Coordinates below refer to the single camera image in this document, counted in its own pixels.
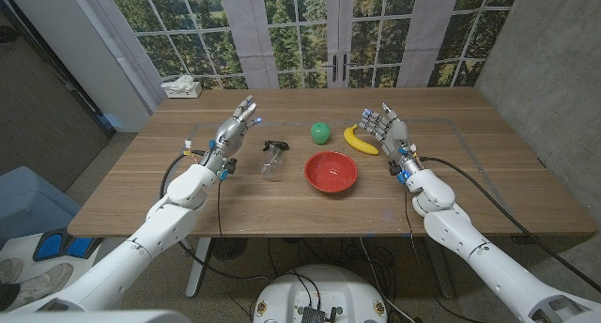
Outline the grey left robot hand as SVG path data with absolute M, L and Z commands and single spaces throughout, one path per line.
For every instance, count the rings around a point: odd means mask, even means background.
M 239 150 L 248 129 L 261 122 L 261 118 L 253 118 L 256 103 L 249 95 L 217 129 L 214 146 L 205 153 L 200 164 L 213 173 L 217 173 L 226 162 Z

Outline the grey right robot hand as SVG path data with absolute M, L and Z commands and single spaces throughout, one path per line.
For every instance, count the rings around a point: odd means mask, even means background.
M 365 109 L 359 126 L 380 143 L 389 159 L 391 174 L 398 175 L 405 172 L 411 176 L 423 170 L 415 153 L 416 146 L 410 140 L 406 123 L 385 102 L 382 103 L 382 109 L 382 114 Z

